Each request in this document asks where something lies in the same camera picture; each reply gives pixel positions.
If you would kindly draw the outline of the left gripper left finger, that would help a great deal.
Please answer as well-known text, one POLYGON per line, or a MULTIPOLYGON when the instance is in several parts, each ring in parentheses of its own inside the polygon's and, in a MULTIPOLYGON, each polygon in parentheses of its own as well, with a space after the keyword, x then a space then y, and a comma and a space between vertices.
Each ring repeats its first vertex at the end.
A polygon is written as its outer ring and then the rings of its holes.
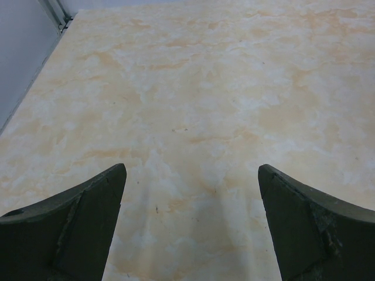
POLYGON ((101 280, 126 178, 119 163, 1 216, 1 280, 101 280))

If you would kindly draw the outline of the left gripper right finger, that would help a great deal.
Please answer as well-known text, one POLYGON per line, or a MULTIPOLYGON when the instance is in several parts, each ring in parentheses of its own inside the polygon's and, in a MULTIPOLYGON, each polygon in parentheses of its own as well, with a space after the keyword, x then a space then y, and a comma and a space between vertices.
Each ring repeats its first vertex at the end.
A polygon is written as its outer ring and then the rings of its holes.
POLYGON ((270 165, 258 182, 282 280, 374 280, 374 211, 270 165))

